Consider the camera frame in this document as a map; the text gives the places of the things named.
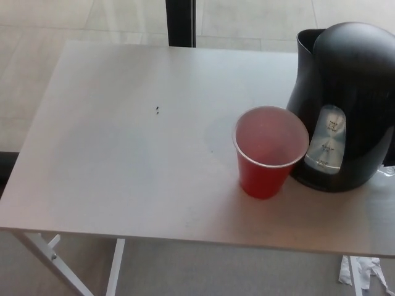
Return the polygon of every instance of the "black electric kettle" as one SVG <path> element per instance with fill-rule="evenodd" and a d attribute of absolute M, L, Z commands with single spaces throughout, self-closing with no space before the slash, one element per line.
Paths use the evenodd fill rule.
<path fill-rule="evenodd" d="M 291 175 L 306 186 L 347 191 L 381 164 L 395 165 L 395 36 L 366 23 L 298 34 L 297 80 L 287 109 L 310 146 Z"/>

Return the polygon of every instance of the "red plastic cup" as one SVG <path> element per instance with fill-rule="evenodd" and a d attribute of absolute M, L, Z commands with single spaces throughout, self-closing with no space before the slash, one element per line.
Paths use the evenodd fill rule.
<path fill-rule="evenodd" d="M 239 118 L 233 142 L 241 187 L 252 197 L 268 199 L 280 191 L 295 163 L 306 154 L 309 134 L 295 114 L 265 106 Z"/>

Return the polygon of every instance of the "table leg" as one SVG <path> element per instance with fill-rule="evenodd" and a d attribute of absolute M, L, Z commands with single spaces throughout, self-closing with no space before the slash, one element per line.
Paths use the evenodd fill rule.
<path fill-rule="evenodd" d="M 48 246 L 53 249 L 58 242 L 60 242 L 60 234 L 56 234 L 55 237 L 48 243 Z"/>
<path fill-rule="evenodd" d="M 349 268 L 350 268 L 352 286 L 355 289 L 355 295 L 362 296 L 362 286 L 360 283 L 357 257 L 348 256 L 348 264 L 349 264 Z"/>
<path fill-rule="evenodd" d="M 119 269 L 122 262 L 123 247 L 125 246 L 124 239 L 117 239 L 117 245 L 115 246 L 114 258 L 112 259 L 112 266 L 109 278 L 109 284 L 107 285 L 106 296 L 115 296 L 115 290 L 117 289 Z"/>
<path fill-rule="evenodd" d="M 55 251 L 48 246 L 39 234 L 13 232 L 13 235 L 78 296 L 93 296 L 91 291 L 89 291 L 66 263 L 56 255 Z"/>

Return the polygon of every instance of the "kettle water level window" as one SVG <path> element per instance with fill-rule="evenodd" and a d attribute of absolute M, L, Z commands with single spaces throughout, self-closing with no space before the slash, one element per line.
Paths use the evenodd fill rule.
<path fill-rule="evenodd" d="M 336 174 L 343 162 L 346 144 L 346 116 L 333 105 L 325 105 L 320 111 L 305 163 L 329 175 Z"/>

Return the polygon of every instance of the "floor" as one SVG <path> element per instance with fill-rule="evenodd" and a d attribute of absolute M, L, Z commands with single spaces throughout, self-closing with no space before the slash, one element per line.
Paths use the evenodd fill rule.
<path fill-rule="evenodd" d="M 345 21 L 395 33 L 393 0 L 197 0 L 197 46 L 296 52 L 296 34 Z M 166 46 L 164 0 L 0 0 L 0 150 L 19 151 L 68 39 Z M 64 236 L 57 251 L 104 295 L 115 241 Z M 128 240 L 117 295 L 353 295 L 341 257 Z M 0 232 L 2 295 L 73 295 Z M 395 288 L 395 262 L 382 261 Z M 366 295 L 384 295 L 376 279 Z"/>

